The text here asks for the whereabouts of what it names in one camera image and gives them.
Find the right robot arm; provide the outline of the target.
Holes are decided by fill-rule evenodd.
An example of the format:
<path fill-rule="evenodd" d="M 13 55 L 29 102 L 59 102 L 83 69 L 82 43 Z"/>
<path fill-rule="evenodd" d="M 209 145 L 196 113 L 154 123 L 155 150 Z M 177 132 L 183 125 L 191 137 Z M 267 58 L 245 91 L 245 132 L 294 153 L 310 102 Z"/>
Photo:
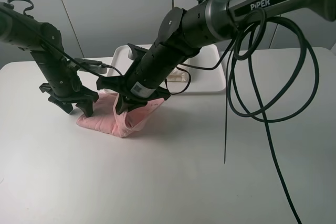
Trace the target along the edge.
<path fill-rule="evenodd" d="M 149 101 L 168 99 L 170 93 L 161 83 L 178 65 L 199 54 L 202 47 L 229 40 L 238 53 L 247 33 L 258 29 L 249 52 L 259 45 L 268 22 L 283 25 L 297 33 L 307 47 L 301 29 L 283 13 L 308 8 L 330 22 L 335 21 L 335 0 L 197 0 L 185 10 L 173 8 L 161 23 L 150 49 L 131 46 L 133 62 L 122 76 L 100 77 L 99 90 L 119 94 L 116 112 L 132 111 Z"/>

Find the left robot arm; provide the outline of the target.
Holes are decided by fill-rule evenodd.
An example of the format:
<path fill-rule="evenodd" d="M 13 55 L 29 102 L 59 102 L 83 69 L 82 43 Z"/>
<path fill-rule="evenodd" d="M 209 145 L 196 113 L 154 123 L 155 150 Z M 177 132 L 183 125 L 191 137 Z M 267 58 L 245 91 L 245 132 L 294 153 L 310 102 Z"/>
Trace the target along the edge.
<path fill-rule="evenodd" d="M 99 99 L 98 93 L 85 87 L 77 72 L 85 70 L 94 73 L 89 66 L 101 63 L 67 55 L 62 45 L 61 32 L 50 23 L 36 21 L 26 12 L 15 11 L 13 1 L 29 3 L 25 11 L 34 8 L 30 0 L 7 0 L 1 3 L 1 42 L 31 54 L 46 79 L 39 89 L 49 94 L 49 102 L 68 114 L 76 106 L 85 116 L 92 116 L 93 103 Z"/>

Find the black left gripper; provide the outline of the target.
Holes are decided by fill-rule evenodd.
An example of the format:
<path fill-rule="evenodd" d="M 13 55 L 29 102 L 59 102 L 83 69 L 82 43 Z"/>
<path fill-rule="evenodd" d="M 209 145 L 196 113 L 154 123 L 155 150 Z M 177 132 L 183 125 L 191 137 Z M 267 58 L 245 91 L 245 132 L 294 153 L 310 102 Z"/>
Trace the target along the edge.
<path fill-rule="evenodd" d="M 31 51 L 34 61 L 44 75 L 47 83 L 40 86 L 42 92 L 47 92 L 48 101 L 61 108 L 67 114 L 73 111 L 76 103 L 88 118 L 93 115 L 93 102 L 99 98 L 98 93 L 82 85 L 77 71 L 68 65 L 61 54 L 51 50 Z"/>

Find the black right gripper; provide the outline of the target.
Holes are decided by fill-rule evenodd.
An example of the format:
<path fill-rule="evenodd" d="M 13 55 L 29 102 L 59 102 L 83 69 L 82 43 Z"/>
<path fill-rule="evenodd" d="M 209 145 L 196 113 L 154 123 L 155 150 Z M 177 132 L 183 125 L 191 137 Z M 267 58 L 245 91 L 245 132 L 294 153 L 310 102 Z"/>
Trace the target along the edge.
<path fill-rule="evenodd" d="M 141 59 L 132 61 L 123 76 L 98 78 L 97 89 L 109 89 L 119 94 L 115 105 L 117 115 L 128 111 L 131 100 L 146 102 L 167 99 L 170 95 L 160 87 L 161 83 L 177 65 L 198 53 L 198 48 L 180 50 L 162 43 L 153 44 Z"/>

